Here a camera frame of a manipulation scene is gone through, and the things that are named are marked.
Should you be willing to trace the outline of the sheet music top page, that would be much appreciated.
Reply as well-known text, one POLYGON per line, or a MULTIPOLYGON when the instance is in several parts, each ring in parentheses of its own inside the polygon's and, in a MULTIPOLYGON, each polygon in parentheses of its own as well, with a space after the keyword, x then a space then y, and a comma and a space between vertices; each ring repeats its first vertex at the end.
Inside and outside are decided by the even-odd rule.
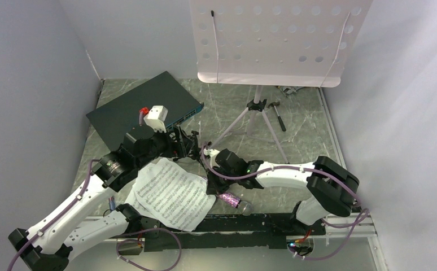
POLYGON ((148 210, 166 227, 195 230, 216 201, 214 195, 206 194, 207 181, 166 158, 154 164, 158 183, 143 205, 150 203, 148 210))

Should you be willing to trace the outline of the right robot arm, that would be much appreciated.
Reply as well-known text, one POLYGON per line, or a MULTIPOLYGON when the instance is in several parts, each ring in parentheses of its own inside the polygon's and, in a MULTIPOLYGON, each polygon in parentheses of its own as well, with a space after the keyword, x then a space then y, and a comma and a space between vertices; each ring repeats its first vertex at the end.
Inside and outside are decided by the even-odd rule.
POLYGON ((359 200, 359 179, 327 156, 305 164, 274 164, 263 160, 245 161, 223 149, 201 151, 207 169, 207 192, 222 194, 233 184, 245 189, 290 187, 306 189, 311 197, 299 202, 292 212, 290 226, 304 234, 329 214, 348 217, 359 200))

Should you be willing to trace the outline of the lilac perforated music stand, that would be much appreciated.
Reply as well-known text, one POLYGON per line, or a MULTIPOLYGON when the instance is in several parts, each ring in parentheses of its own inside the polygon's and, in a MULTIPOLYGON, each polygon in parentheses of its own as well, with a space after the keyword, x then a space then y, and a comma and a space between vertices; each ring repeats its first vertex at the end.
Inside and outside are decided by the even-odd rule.
POLYGON ((338 160, 320 91, 340 84, 372 1, 190 1, 200 143, 245 160, 338 160), (303 86, 286 97, 277 86, 303 86), (280 101, 283 132, 270 102, 280 101))

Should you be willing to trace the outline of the sheet music page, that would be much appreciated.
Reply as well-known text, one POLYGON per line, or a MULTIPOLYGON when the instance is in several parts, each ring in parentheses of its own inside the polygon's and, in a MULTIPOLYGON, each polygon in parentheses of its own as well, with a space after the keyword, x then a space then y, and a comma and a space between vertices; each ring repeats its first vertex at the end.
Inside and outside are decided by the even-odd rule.
POLYGON ((166 227, 195 230, 216 201, 214 195, 206 194, 207 181, 166 158, 154 164, 158 183, 143 205, 150 203, 148 210, 166 227))
POLYGON ((154 163, 148 164, 138 172, 137 177, 132 181, 133 185, 124 203, 134 207, 141 216, 156 219, 155 212, 149 211, 150 203, 145 203, 148 200, 157 185, 157 165, 154 163))

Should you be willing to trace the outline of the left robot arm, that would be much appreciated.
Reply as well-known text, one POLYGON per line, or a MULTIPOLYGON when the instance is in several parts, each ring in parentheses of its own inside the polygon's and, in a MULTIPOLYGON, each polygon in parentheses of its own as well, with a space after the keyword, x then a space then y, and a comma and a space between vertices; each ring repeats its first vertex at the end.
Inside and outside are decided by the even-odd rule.
POLYGON ((22 259, 30 270, 64 270, 73 257, 109 237, 134 237, 143 232, 142 216, 128 203, 86 227, 78 225, 156 158, 196 157, 198 134, 187 134, 179 126, 171 131, 148 125, 133 127, 118 149, 89 162, 83 183, 48 216, 29 229, 17 228, 9 234, 16 254, 7 269, 12 270, 22 259))

